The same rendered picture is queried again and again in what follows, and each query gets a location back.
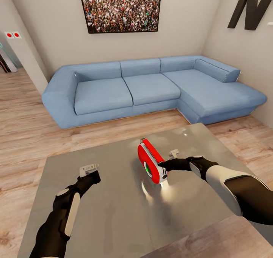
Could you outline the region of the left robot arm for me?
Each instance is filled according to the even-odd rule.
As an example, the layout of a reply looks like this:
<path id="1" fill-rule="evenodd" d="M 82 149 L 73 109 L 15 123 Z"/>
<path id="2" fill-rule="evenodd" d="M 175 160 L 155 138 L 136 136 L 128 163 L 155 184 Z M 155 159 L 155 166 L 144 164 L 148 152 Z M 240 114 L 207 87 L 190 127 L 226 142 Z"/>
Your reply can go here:
<path id="1" fill-rule="evenodd" d="M 64 258 L 75 222 L 80 199 L 86 191 L 101 179 L 96 170 L 99 164 L 80 167 L 80 176 L 75 185 L 70 185 L 56 195 L 53 211 L 39 228 L 36 244 L 29 258 Z"/>

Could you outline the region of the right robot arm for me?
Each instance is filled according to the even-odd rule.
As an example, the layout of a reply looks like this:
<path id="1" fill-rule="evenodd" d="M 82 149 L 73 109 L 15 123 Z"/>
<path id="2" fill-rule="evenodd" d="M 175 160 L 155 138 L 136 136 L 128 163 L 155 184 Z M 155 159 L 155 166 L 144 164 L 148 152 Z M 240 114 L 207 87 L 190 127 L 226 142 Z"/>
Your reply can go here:
<path id="1" fill-rule="evenodd" d="M 170 160 L 157 165 L 166 171 L 195 172 L 207 181 L 235 215 L 244 216 L 273 246 L 273 191 L 248 173 L 230 170 L 200 155 L 178 159 L 178 153 L 177 149 L 171 151 Z"/>

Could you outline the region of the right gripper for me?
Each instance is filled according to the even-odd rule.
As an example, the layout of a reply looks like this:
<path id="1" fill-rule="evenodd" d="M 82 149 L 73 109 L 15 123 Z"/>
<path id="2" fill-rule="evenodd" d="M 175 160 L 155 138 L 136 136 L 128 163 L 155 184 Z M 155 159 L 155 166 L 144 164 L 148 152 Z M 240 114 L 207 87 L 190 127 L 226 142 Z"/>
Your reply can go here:
<path id="1" fill-rule="evenodd" d="M 182 159 L 172 159 L 165 161 L 164 163 L 157 164 L 159 167 L 164 167 L 166 168 L 166 171 L 171 171 L 171 170 L 182 170 L 180 166 L 180 161 Z"/>

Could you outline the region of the radio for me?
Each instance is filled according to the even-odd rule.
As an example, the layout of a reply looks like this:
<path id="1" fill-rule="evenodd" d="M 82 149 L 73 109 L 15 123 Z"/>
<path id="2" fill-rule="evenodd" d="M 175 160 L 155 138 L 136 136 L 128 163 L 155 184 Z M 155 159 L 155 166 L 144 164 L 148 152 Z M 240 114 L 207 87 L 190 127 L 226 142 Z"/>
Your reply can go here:
<path id="1" fill-rule="evenodd" d="M 147 174 L 155 184 L 160 184 L 167 180 L 168 171 L 157 164 L 164 163 L 164 159 L 147 139 L 142 139 L 138 146 L 138 156 L 147 171 Z"/>

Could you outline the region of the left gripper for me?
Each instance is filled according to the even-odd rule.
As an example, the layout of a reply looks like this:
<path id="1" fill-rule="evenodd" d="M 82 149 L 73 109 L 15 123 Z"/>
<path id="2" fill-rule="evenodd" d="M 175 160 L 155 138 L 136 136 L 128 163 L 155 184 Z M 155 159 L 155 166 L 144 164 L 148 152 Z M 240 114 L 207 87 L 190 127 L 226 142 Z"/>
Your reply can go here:
<path id="1" fill-rule="evenodd" d="M 86 191 L 93 185 L 96 183 L 100 183 L 101 179 L 99 176 L 99 173 L 97 171 L 90 173 L 87 176 L 79 176 L 78 178 L 78 182 L 83 182 L 86 185 Z"/>

